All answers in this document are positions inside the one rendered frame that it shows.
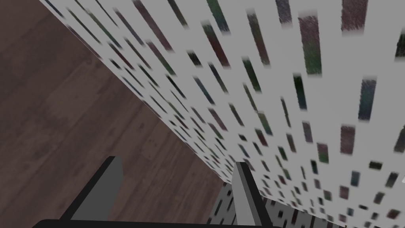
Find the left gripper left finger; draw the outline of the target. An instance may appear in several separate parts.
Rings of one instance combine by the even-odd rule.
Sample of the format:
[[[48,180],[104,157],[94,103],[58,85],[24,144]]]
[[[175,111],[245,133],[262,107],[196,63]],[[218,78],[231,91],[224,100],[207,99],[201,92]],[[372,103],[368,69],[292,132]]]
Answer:
[[[107,221],[122,183],[122,159],[107,157],[60,219]]]

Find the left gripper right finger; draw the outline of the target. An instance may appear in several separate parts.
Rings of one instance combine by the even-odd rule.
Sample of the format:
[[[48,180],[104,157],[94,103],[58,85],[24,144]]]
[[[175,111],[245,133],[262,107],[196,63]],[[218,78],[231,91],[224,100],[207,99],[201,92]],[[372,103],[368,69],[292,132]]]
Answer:
[[[273,226],[247,163],[235,163],[231,185],[238,225]]]

